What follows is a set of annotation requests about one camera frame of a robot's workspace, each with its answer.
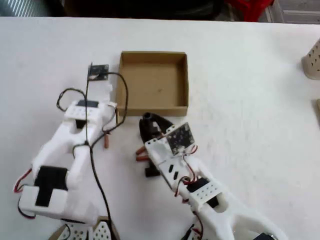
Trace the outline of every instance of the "black wire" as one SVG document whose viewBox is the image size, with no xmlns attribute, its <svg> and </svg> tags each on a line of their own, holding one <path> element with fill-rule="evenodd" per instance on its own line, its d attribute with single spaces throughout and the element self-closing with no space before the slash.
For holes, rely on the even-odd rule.
<svg viewBox="0 0 320 240">
<path fill-rule="evenodd" d="M 18 205 L 17 205 L 19 213 L 20 213 L 22 216 L 24 216 L 26 219 L 35 219 L 35 218 L 36 218 L 36 215 L 30 216 L 30 215 L 28 215 L 28 214 L 25 214 L 23 211 L 21 211 L 20 206 L 19 206 L 20 199 L 21 199 L 21 197 L 19 197 Z"/>
<path fill-rule="evenodd" d="M 60 100 L 62 99 L 62 97 L 64 96 L 64 94 L 65 94 L 66 92 L 68 92 L 68 91 L 78 92 L 78 93 L 82 94 L 82 96 L 84 97 L 84 100 L 86 100 L 86 95 L 85 95 L 85 93 L 84 93 L 82 90 L 76 89 L 76 88 L 73 88 L 73 87 L 69 87 L 69 88 L 63 90 L 63 92 L 60 93 L 60 95 L 59 95 L 59 97 L 58 97 L 58 100 L 56 101 L 56 107 L 57 107 L 58 109 L 60 109 L 62 112 L 67 111 L 67 108 L 66 108 L 66 109 L 63 109 L 63 108 L 60 106 Z"/>
<path fill-rule="evenodd" d="M 60 100 L 61 98 L 63 97 L 64 93 L 67 92 L 67 91 L 76 91 L 76 92 L 79 92 L 83 95 L 84 97 L 84 101 L 85 101 L 85 142 L 83 144 L 77 144 L 75 146 L 73 146 L 72 148 L 72 154 L 73 154 L 73 157 L 75 157 L 75 154 L 74 154 L 74 151 L 75 151 L 75 148 L 76 147 L 79 147 L 79 146 L 88 146 L 89 147 L 89 150 L 90 150 L 90 161 L 91 161 L 91 167 L 92 167 L 92 172 L 93 172 L 93 175 L 94 175 L 94 178 L 95 178 L 95 181 L 96 181 L 96 184 L 101 192 L 101 195 L 103 197 L 103 201 L 104 201 L 104 204 L 105 204 L 105 207 L 106 207 L 106 211 L 107 211 L 107 215 L 108 215 L 108 221 L 107 221 L 107 225 L 109 227 L 109 230 L 110 230 L 110 233 L 111 233 L 111 240 L 114 239 L 115 237 L 115 234 L 113 232 L 113 228 L 112 228 L 112 219 L 111 219 L 111 214 L 110 214 L 110 209 L 109 209 L 109 204 L 108 204 L 108 201 L 107 201 L 107 198 L 106 198 L 106 195 L 105 195 L 105 192 L 100 184 L 100 181 L 99 181 L 99 178 L 98 178 L 98 175 L 97 175 L 97 172 L 96 172 L 96 167 L 95 167 L 95 161 L 94 161 L 94 155 L 93 155 L 93 148 L 94 146 L 97 144 L 97 142 L 103 138 L 105 136 L 105 134 L 110 134 L 111 131 L 115 130 L 116 128 L 118 128 L 120 125 L 122 125 L 125 120 L 126 120 L 126 116 L 127 116 L 127 112 L 128 112 L 128 101 L 129 101 L 129 91 L 128 91 L 128 86 L 127 86 L 127 83 L 126 83 L 126 80 L 124 79 L 124 77 L 118 73 L 118 72 L 108 72 L 107 75 L 117 75 L 121 78 L 123 84 L 124 84 L 124 87 L 125 87 L 125 92 L 126 92 L 126 97 L 125 97 L 125 106 L 124 106 L 124 113 L 123 113 L 123 118 L 121 120 L 121 122 L 119 122 L 117 125 L 115 125 L 114 127 L 111 127 L 110 129 L 108 130 L 104 130 L 103 127 L 102 127 L 102 132 L 103 134 L 100 135 L 95 141 L 93 141 L 93 143 L 90 145 L 89 142 L 88 142 L 88 111 L 87 111 L 87 107 L 88 107 L 88 89 L 89 89 L 89 82 L 91 81 L 95 81 L 95 79 L 89 79 L 89 72 L 90 72 L 90 67 L 92 66 L 92 64 L 89 66 L 89 70 L 88 70 L 88 78 L 87 78 L 87 82 L 86 82 L 86 89 L 85 89 L 85 94 L 83 91 L 79 90 L 79 89 L 75 89 L 75 88 L 67 88 L 65 89 L 59 96 L 58 100 L 57 100 L 57 103 L 56 103 L 56 106 L 62 110 L 62 111 L 66 111 L 66 109 L 63 109 L 60 107 Z"/>
<path fill-rule="evenodd" d="M 93 143 L 92 143 L 92 148 L 97 144 L 97 142 L 102 139 L 105 134 L 109 134 L 111 131 L 115 130 L 116 128 L 118 128 L 120 125 L 122 125 L 125 120 L 126 120 L 126 117 L 127 117 L 127 112 L 128 112 L 128 101 L 129 101 L 129 90 L 128 90 L 128 85 L 126 83 L 126 80 L 125 78 L 118 72 L 108 72 L 107 74 L 110 74 L 110 75 L 117 75 L 121 78 L 123 84 L 124 84 L 124 87 L 125 87 L 125 105 L 124 105 L 124 113 L 123 113 L 123 117 L 122 117 L 122 120 L 117 124 L 115 125 L 114 127 L 111 127 L 110 129 L 107 129 L 107 130 L 104 130 L 103 127 L 102 127 L 102 132 L 103 134 L 101 134 Z"/>
<path fill-rule="evenodd" d="M 61 240 L 68 240 L 68 238 L 69 238 L 69 237 L 70 237 L 70 235 L 71 235 L 70 227 L 68 226 L 68 224 L 65 224 L 65 226 L 68 228 L 68 230 L 69 230 L 69 234 L 68 234 L 68 236 L 67 236 L 66 238 L 61 239 Z"/>
</svg>

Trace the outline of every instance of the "black circuit board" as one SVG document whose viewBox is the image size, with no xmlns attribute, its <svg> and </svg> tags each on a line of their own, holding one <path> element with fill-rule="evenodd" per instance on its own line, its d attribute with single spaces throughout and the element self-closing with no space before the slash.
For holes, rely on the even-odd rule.
<svg viewBox="0 0 320 240">
<path fill-rule="evenodd" d="M 173 155 L 177 155 L 181 149 L 184 150 L 195 142 L 187 122 L 166 135 L 166 140 Z"/>
</svg>

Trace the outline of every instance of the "electronic component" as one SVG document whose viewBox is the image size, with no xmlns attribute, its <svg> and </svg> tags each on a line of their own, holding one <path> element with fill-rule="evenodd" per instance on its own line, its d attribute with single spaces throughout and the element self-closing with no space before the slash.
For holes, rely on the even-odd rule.
<svg viewBox="0 0 320 240">
<path fill-rule="evenodd" d="M 90 81 L 108 80 L 109 65 L 90 65 L 88 70 L 88 78 Z"/>
<path fill-rule="evenodd" d="M 195 142 L 189 124 L 187 122 L 175 129 L 174 131 L 167 134 L 166 139 L 168 141 L 173 155 L 182 152 L 184 149 L 186 149 Z"/>
</svg>

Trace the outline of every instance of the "open cardboard box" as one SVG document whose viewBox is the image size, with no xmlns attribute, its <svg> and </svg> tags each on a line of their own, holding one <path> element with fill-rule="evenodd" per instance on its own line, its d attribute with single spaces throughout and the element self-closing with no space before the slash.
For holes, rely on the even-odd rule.
<svg viewBox="0 0 320 240">
<path fill-rule="evenodd" d="M 184 52 L 123 51 L 119 72 L 129 91 L 127 116 L 145 112 L 161 116 L 187 114 L 188 64 Z M 120 115 L 124 113 L 125 99 L 125 86 L 118 79 L 116 102 Z"/>
</svg>

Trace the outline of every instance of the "white table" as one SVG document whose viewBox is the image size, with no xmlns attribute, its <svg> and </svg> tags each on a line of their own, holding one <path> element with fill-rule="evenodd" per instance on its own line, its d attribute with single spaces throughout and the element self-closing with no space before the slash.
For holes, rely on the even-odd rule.
<svg viewBox="0 0 320 240">
<path fill-rule="evenodd" d="M 320 81 L 307 79 L 300 64 L 319 25 L 0 18 L 0 36 L 2 239 L 43 240 L 61 225 L 22 218 L 12 185 L 60 124 L 59 93 L 84 89 L 91 61 L 116 71 L 123 50 L 186 52 L 189 110 L 171 120 L 189 122 L 197 156 L 246 205 L 291 240 L 319 238 L 320 127 L 312 101 L 320 98 Z M 128 118 L 110 149 L 96 146 L 97 173 L 122 240 L 178 240 L 192 214 L 163 179 L 145 178 L 144 163 L 135 162 L 138 122 Z M 91 169 L 85 177 L 83 190 L 105 214 Z"/>
</svg>

